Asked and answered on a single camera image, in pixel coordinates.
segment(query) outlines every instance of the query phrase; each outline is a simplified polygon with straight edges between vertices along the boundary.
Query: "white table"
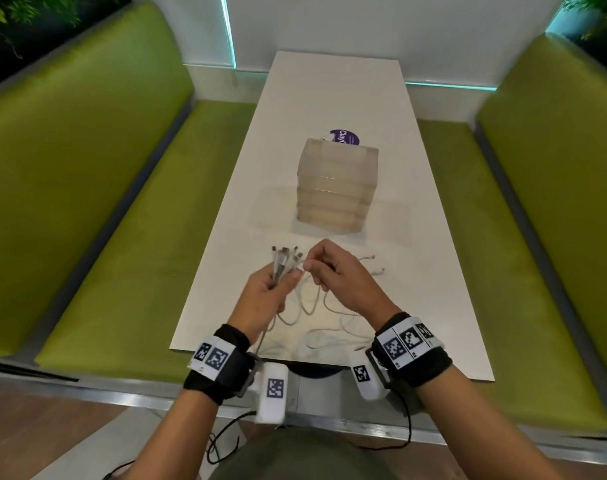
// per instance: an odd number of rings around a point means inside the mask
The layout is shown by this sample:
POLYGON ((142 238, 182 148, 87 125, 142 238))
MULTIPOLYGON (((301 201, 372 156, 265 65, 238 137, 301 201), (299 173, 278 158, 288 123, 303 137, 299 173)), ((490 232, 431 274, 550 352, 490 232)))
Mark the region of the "white table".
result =
MULTIPOLYGON (((226 322, 247 276, 271 260, 271 246, 303 251, 329 237, 364 261, 395 303, 419 316, 471 379, 493 380, 399 63, 383 59, 277 52, 219 209, 171 348, 194 350, 226 322), (361 233, 332 235, 298 222, 297 165, 309 137, 353 132, 379 148, 378 187, 361 233)), ((304 304, 316 287, 302 285, 304 304)), ((331 308, 341 310, 328 295, 331 308)), ((294 294, 284 319, 299 309, 294 294)), ((361 317, 343 324, 371 337, 361 317)), ((296 326, 277 322, 260 355, 347 365, 357 339, 321 302, 296 326)))

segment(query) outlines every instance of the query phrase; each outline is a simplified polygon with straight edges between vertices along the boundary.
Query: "translucent plastic box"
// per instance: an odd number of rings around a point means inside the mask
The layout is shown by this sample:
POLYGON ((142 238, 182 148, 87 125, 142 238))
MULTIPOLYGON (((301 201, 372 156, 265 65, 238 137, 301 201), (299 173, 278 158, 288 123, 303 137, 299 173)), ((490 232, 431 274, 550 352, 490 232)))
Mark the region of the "translucent plastic box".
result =
POLYGON ((378 165, 377 148, 308 139, 297 169, 297 219, 335 232, 360 232, 378 165))

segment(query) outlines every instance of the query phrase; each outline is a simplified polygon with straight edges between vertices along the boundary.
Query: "green upholstery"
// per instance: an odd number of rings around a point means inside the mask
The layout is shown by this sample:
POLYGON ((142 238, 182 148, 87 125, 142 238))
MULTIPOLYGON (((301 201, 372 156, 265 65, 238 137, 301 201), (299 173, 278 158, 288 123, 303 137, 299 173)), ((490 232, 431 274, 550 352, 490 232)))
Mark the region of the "green upholstery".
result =
POLYGON ((180 382, 169 350, 255 105, 200 102, 36 361, 49 369, 180 382))
POLYGON ((20 347, 191 92, 150 2, 0 87, 0 356, 20 347))
POLYGON ((479 121, 607 366, 607 72, 541 36, 479 121))
POLYGON ((581 431, 607 416, 472 132, 420 121, 496 382, 481 391, 513 420, 581 431))

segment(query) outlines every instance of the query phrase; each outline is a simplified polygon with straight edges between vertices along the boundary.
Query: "purple sticker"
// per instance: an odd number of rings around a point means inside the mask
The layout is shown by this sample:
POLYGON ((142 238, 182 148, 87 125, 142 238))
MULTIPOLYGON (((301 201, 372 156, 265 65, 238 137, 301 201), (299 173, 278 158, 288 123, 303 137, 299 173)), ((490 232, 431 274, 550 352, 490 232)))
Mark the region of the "purple sticker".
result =
POLYGON ((335 143, 359 144, 359 138, 352 131, 332 130, 330 133, 334 136, 335 143))

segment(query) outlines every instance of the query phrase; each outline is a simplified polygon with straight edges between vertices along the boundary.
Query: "cyan light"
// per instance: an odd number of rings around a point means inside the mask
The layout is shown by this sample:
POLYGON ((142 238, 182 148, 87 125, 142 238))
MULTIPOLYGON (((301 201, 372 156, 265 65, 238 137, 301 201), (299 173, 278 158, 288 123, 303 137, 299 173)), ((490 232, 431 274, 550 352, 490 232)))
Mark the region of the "cyan light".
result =
POLYGON ((413 82, 406 81, 407 86, 428 86, 429 88, 473 89, 475 91, 496 91, 492 86, 461 86, 459 84, 441 84, 439 82, 413 82))
POLYGON ((233 69, 237 68, 237 61, 235 59, 235 46, 233 45, 233 31, 230 28, 230 16, 228 15, 228 2, 221 0, 222 13, 224 14, 224 23, 226 24, 226 38, 228 39, 228 52, 230 52, 230 62, 233 65, 233 69))

